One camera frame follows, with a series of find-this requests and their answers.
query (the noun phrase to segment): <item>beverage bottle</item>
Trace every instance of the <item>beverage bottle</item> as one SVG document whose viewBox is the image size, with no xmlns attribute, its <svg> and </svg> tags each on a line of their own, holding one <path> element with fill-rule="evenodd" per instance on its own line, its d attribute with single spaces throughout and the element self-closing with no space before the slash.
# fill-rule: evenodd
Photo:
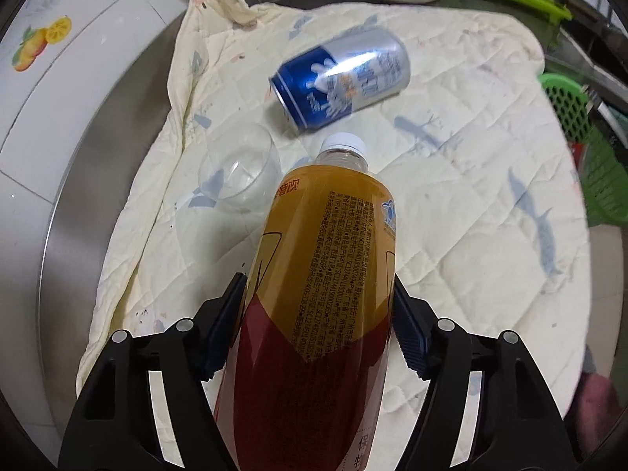
<svg viewBox="0 0 628 471">
<path fill-rule="evenodd" d="M 336 133 L 277 190 L 215 409 L 241 471 L 362 471 L 387 363 L 395 212 Z"/>
</svg>

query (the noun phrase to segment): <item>bottle neck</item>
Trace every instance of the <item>bottle neck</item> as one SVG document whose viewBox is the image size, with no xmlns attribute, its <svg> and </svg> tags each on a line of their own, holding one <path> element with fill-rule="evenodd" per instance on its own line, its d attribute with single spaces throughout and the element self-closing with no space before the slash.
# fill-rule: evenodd
<svg viewBox="0 0 628 471">
<path fill-rule="evenodd" d="M 315 164 L 324 164 L 328 166 L 340 166 L 341 168 L 349 168 L 350 170 L 362 173 L 369 172 L 369 165 L 365 158 L 355 152 L 344 149 L 331 149 L 321 152 L 316 157 Z"/>
</svg>

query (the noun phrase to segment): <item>cream colored fabric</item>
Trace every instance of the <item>cream colored fabric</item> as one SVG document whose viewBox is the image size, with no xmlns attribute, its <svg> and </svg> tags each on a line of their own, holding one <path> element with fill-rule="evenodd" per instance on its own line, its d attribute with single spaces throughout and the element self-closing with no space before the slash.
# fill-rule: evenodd
<svg viewBox="0 0 628 471">
<path fill-rule="evenodd" d="M 322 130 L 293 130 L 268 77 L 284 60 L 374 24 L 404 42 L 408 88 Z M 543 66 L 533 34 L 505 15 L 191 0 L 168 80 L 172 111 L 115 226 L 77 391 L 114 330 L 162 331 L 219 296 L 236 271 L 248 272 L 264 215 L 204 198 L 197 172 L 211 133 L 258 122 L 284 172 L 315 157 L 331 133 L 359 135 L 395 198 L 397 272 L 409 293 L 469 332 L 518 331 L 564 414 L 588 324 L 588 231 L 569 149 L 536 80 Z M 213 400 L 219 376 L 205 384 Z M 470 448 L 478 387 L 473 376 L 455 462 Z M 368 469 L 394 468 L 425 389 L 393 338 Z M 164 451 L 176 462 L 167 408 L 162 396 L 154 401 Z"/>
</svg>

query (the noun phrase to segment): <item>blue and silver can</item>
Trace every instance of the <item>blue and silver can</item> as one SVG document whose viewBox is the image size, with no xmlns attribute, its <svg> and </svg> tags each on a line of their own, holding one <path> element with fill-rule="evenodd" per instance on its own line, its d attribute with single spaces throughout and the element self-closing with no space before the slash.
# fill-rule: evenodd
<svg viewBox="0 0 628 471">
<path fill-rule="evenodd" d="M 351 30 L 288 60 L 270 81 L 296 126 L 316 129 L 399 93 L 410 60 L 388 30 Z"/>
</svg>

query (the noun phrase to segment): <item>pink object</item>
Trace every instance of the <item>pink object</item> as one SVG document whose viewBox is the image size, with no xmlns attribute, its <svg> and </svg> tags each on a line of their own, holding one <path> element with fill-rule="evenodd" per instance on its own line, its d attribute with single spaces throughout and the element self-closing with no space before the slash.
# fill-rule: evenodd
<svg viewBox="0 0 628 471">
<path fill-rule="evenodd" d="M 576 404 L 576 436 L 583 456 L 604 441 L 622 413 L 615 386 L 599 374 L 582 374 Z"/>
</svg>

